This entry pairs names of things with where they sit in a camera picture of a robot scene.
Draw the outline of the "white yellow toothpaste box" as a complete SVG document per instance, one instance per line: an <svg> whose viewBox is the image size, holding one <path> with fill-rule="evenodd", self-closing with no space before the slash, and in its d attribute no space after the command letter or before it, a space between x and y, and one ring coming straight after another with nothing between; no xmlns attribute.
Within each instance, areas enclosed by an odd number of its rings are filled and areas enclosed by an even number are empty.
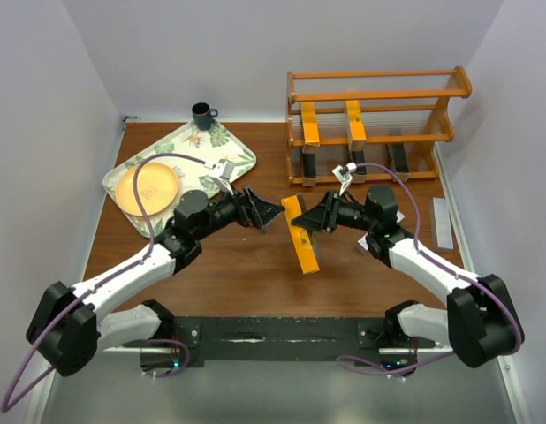
<svg viewBox="0 0 546 424"><path fill-rule="evenodd" d="M290 237L304 275L320 270L319 259L315 248L315 237L311 231L292 224L292 220L306 211L304 198L296 194L281 200L284 207L284 217Z"/></svg>

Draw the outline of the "silver toothpaste box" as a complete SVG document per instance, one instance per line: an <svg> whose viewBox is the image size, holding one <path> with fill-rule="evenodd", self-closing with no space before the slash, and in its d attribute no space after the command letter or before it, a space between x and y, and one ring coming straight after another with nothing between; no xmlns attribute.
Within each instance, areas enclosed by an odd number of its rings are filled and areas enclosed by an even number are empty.
<svg viewBox="0 0 546 424"><path fill-rule="evenodd" d="M271 223L267 223L259 228L255 228L255 230L260 233L267 233L269 231L270 226L271 226Z"/></svg>
<svg viewBox="0 0 546 424"><path fill-rule="evenodd" d="M404 220L405 215L399 210L397 212L396 218L397 218L397 223L401 223ZM358 239L358 242L357 242L358 251L364 255L369 254L367 237L368 237L368 234L365 233L361 238Z"/></svg>
<svg viewBox="0 0 546 424"><path fill-rule="evenodd" d="M445 198L433 198L431 201L432 235L436 248L452 250L454 238L451 229L450 211Z"/></svg>

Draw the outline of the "black toothpaste box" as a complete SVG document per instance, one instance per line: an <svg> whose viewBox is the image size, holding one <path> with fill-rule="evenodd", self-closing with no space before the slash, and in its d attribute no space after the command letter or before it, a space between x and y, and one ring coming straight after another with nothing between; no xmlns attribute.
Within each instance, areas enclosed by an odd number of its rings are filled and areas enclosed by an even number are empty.
<svg viewBox="0 0 546 424"><path fill-rule="evenodd" d="M391 161L391 169L396 174L407 175L409 173L409 167L404 144L389 143L387 145L387 150Z"/></svg>
<svg viewBox="0 0 546 424"><path fill-rule="evenodd" d="M353 173L353 183L362 184L366 182L367 171L365 167L360 166L361 163L364 163L365 155L363 151L350 151L349 159L352 163L356 164L356 171Z"/></svg>
<svg viewBox="0 0 546 424"><path fill-rule="evenodd" d="M313 187L316 185L316 146L305 144L301 150L302 185Z"/></svg>

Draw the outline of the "white R.O toothpaste box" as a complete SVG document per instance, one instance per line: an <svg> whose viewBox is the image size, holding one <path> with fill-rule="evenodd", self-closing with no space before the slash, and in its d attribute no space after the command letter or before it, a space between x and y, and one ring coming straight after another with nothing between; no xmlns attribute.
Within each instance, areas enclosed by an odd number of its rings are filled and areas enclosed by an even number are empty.
<svg viewBox="0 0 546 424"><path fill-rule="evenodd" d="M317 148L320 145L320 135L315 104L313 102L302 102L300 104L300 115L304 146L306 148Z"/></svg>

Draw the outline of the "orange toothpaste box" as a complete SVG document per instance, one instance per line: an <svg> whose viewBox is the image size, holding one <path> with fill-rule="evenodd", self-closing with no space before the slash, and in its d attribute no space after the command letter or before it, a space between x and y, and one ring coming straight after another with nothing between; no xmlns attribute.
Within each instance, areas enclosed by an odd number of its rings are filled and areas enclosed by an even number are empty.
<svg viewBox="0 0 546 424"><path fill-rule="evenodd" d="M345 112L347 115L347 139L351 152L362 151L367 142L367 135L362 122L362 112L358 100L348 100L345 102Z"/></svg>

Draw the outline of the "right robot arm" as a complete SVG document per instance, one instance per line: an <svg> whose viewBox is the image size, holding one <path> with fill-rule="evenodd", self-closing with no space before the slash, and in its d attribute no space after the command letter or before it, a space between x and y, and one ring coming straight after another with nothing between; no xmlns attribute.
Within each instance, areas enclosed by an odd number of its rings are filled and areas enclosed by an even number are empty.
<svg viewBox="0 0 546 424"><path fill-rule="evenodd" d="M363 203L328 191L291 223L309 232L332 232L339 226L366 232L375 259L444 303L436 309L407 301L390 309L383 326L390 345L402 347L414 337L432 340L449 346L471 368L517 352L525 335L504 281L494 274L478 276L427 249L398 222L397 214L393 190L373 185Z"/></svg>

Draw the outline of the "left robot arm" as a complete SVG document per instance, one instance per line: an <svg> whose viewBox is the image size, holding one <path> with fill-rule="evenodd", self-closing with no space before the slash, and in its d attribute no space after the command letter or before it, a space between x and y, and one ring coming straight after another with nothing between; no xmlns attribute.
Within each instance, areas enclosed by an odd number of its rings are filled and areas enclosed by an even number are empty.
<svg viewBox="0 0 546 424"><path fill-rule="evenodd" d="M96 354L100 325L116 307L189 266L204 238L232 223L261 230L283 211L247 185L214 201L201 190L184 193L163 230L136 255L73 286L50 285L29 324L27 341L60 375L77 373Z"/></svg>

